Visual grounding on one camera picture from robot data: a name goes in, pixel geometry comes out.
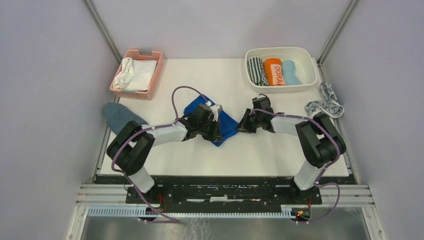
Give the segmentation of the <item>dark blue towel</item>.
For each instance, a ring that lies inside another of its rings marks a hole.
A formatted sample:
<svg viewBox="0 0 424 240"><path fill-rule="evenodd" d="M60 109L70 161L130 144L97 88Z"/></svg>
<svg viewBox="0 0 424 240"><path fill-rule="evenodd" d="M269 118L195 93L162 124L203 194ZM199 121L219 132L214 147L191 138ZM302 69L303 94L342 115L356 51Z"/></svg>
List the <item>dark blue towel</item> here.
<svg viewBox="0 0 424 240"><path fill-rule="evenodd" d="M204 96L206 100L202 96L198 96L192 102L190 102L185 108L183 113L189 114L192 113L199 104L205 104L207 101L211 102L213 105L215 104L212 100L210 100L206 95ZM213 141L212 144L216 147L220 147L227 139L236 135L239 131L236 130L236 126L238 122L235 121L229 114L227 114L224 110L219 113L220 120L220 131L222 134L222 141Z"/></svg>

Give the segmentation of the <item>light blue towel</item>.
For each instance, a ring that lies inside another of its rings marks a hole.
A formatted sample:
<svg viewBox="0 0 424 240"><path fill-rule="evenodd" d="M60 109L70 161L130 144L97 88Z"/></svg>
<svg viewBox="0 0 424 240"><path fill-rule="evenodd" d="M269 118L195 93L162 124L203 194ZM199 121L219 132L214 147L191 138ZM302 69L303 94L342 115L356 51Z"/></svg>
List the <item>light blue towel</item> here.
<svg viewBox="0 0 424 240"><path fill-rule="evenodd" d="M296 75L296 65L292 60L284 60L282 62L282 73L287 86L296 86L302 84Z"/></svg>

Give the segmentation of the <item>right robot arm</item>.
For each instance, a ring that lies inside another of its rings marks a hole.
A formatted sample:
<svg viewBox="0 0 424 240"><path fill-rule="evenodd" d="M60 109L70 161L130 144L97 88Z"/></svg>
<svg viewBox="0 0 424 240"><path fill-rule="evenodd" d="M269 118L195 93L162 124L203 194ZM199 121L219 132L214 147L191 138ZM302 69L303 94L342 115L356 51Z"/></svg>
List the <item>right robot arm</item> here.
<svg viewBox="0 0 424 240"><path fill-rule="evenodd" d="M345 141L324 113L313 117L275 113L270 99L262 93L252 99L252 105L236 127L239 132L254 134L261 128L298 137L305 161L291 179L288 196L293 203L302 204L309 198L308 190L316 187L328 167L346 152Z"/></svg>

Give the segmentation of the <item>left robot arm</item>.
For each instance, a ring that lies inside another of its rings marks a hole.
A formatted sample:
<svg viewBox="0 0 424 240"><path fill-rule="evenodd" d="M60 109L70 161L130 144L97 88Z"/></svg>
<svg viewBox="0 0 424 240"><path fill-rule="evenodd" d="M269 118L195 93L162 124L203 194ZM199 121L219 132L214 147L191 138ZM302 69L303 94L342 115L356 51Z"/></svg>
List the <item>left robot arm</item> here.
<svg viewBox="0 0 424 240"><path fill-rule="evenodd" d="M158 191L155 182L145 168L152 148L171 143L184 142L201 136L209 142L221 142L219 114L223 108L208 101L199 104L192 113L163 125L142 125L129 121L106 150L117 172L128 177L138 188L138 197L147 204L154 202Z"/></svg>

